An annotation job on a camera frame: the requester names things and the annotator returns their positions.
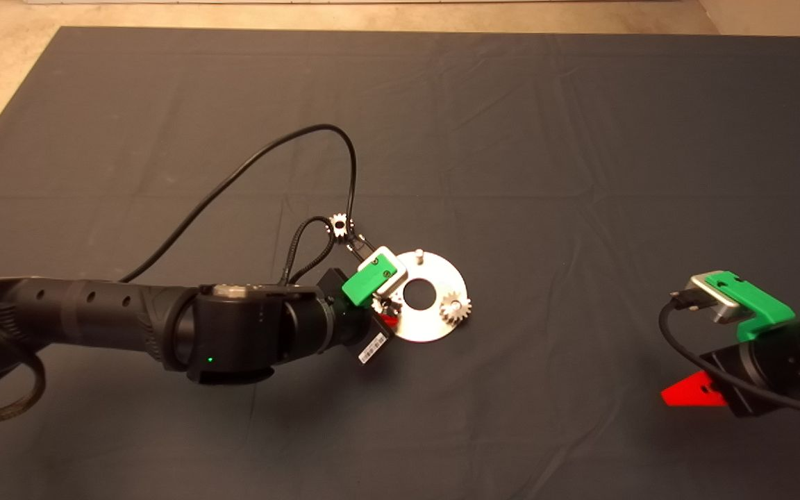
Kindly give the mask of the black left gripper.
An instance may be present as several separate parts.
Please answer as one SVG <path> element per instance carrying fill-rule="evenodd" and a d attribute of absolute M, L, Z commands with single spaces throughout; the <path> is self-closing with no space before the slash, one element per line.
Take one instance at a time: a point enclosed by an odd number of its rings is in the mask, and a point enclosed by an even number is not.
<path fill-rule="evenodd" d="M 317 282 L 325 303 L 325 335 L 320 352 L 342 347 L 353 360 L 365 366 L 394 337 L 398 317 L 381 316 L 372 307 L 372 300 L 364 304 L 353 304 L 342 286 L 347 281 L 345 273 L 337 268 L 325 270 Z"/>

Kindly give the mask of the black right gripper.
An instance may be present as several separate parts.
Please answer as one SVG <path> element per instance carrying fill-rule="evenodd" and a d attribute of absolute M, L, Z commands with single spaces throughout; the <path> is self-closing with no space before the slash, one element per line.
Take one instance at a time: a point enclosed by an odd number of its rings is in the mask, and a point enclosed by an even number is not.
<path fill-rule="evenodd" d="M 718 370 L 764 390 L 800 401 L 800 322 L 759 338 L 702 354 Z M 660 391 L 667 406 L 727 406 L 705 371 L 689 374 Z"/>

